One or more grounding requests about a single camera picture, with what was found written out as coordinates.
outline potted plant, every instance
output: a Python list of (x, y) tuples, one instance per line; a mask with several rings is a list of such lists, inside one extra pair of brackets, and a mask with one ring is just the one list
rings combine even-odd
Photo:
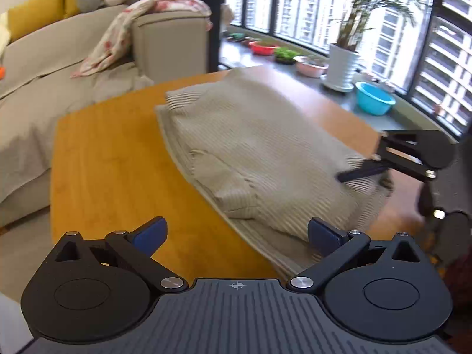
[(330, 68), (322, 77), (323, 84), (336, 91), (351, 91), (352, 77), (357, 68), (359, 53), (357, 47), (362, 41), (363, 33), (368, 30), (367, 23), (373, 10), (390, 8), (405, 17), (411, 25), (416, 22), (412, 6), (419, 9), (426, 7), (425, 0), (354, 0), (348, 14), (341, 20), (336, 44), (330, 45)]
[(280, 47), (280, 48), (275, 49), (274, 55), (275, 55), (276, 63), (283, 63), (285, 65), (293, 65), (296, 62), (294, 60), (294, 57), (297, 57), (298, 55), (300, 55), (300, 53), (292, 49)]
[(273, 55), (277, 45), (266, 41), (253, 41), (249, 46), (255, 55)]
[(298, 56), (294, 60), (296, 61), (298, 72), (307, 77), (320, 78), (327, 69), (326, 61), (313, 55)]

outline gray ribbed plate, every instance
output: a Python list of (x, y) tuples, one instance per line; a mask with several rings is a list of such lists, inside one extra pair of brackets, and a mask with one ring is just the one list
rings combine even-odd
[(25, 354), (450, 354), (436, 337), (384, 345), (335, 325), (315, 297), (295, 294), (270, 280), (199, 279), (181, 294), (161, 297), (134, 330), (90, 345), (40, 338)]

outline striped fabric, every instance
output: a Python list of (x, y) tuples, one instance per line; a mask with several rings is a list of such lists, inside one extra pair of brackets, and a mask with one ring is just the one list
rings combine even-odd
[(169, 92), (156, 113), (182, 174), (286, 276), (320, 259), (311, 217), (365, 230), (390, 194), (381, 176), (339, 183), (336, 173), (363, 158), (246, 69)]

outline table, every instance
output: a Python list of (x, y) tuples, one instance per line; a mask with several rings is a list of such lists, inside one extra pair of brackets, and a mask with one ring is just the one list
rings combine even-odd
[[(222, 79), (199, 75), (131, 92), (59, 120), (51, 176), (51, 231), (86, 239), (131, 231), (154, 216), (168, 222), (168, 240), (153, 258), (192, 283), (195, 277), (275, 278), (271, 264), (249, 247), (182, 177), (167, 154), (154, 106), (165, 92)], [(364, 156), (378, 133), (322, 93), (261, 66), (253, 73), (297, 105), (314, 123)], [(421, 227), (419, 182), (393, 171), (395, 192), (368, 234), (390, 239)]]

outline black pot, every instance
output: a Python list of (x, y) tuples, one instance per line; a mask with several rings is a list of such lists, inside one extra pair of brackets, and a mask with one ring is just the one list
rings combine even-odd
[(276, 63), (282, 63), (284, 65), (294, 65), (295, 64), (295, 60), (292, 58), (290, 60), (287, 60), (286, 58), (277, 58), (275, 57), (275, 62)]

